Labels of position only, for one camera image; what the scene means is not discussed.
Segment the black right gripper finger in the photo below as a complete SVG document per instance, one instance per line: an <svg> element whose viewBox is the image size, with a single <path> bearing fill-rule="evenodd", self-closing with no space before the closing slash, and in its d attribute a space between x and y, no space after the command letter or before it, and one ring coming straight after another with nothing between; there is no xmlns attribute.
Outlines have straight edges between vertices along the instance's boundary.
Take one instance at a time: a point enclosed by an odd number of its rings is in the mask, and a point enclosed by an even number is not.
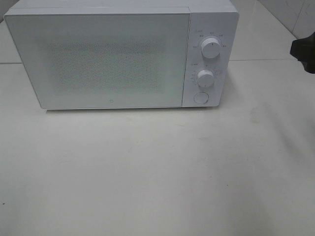
<svg viewBox="0 0 315 236"><path fill-rule="evenodd" d="M290 54L302 63L304 70L315 73L315 33L292 42Z"/></svg>

